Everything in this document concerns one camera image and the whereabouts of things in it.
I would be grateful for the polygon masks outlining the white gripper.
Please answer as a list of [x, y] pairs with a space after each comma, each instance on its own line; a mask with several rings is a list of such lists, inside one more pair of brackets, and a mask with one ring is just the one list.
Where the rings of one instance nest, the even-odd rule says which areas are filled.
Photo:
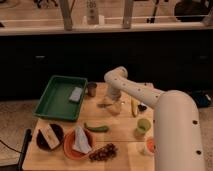
[[122, 109], [121, 101], [119, 100], [121, 97], [121, 91], [112, 86], [108, 86], [107, 88], [107, 96], [110, 98], [105, 98], [103, 100], [104, 104], [113, 104], [112, 106], [106, 107], [105, 109], [111, 113], [112, 115], [119, 115]]

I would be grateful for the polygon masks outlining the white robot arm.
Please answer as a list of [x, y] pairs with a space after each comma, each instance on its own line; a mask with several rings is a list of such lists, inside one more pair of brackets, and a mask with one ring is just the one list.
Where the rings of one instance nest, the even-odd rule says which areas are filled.
[[104, 75], [107, 95], [121, 91], [153, 109], [155, 171], [205, 171], [199, 111], [194, 100], [178, 90], [162, 91], [127, 79], [125, 67]]

